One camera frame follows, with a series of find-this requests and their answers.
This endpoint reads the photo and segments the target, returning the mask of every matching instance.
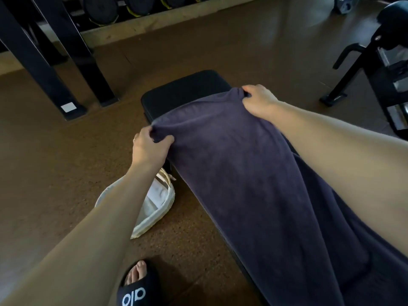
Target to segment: gray towel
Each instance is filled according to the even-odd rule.
[[[243,97],[233,88],[183,105],[152,135],[174,135],[169,160],[269,304],[406,305],[407,259]]]

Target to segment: white tote bag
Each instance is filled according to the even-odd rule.
[[[105,195],[113,187],[120,183],[122,178],[123,177],[115,181],[101,193],[96,201],[95,207],[99,205]],[[159,221],[170,210],[174,202],[174,197],[175,192],[171,184],[170,176],[164,169],[161,169],[147,192],[130,239],[141,236]]]

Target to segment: foot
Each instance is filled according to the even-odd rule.
[[[125,286],[128,286],[147,275],[146,262],[141,260],[136,263],[136,265],[130,270],[129,274],[126,276]]]

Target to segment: black machine handle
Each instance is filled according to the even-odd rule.
[[[352,51],[364,52],[365,48],[366,48],[365,46],[360,45],[359,43],[348,45],[346,48],[344,48],[343,52],[340,54],[336,63],[334,63],[333,68],[335,70],[338,70],[350,52]]]

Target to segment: alo logo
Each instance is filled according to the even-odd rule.
[[[133,306],[133,300],[140,301],[146,295],[146,290],[144,288],[138,288],[132,291],[131,294],[126,294],[122,299],[122,306]]]

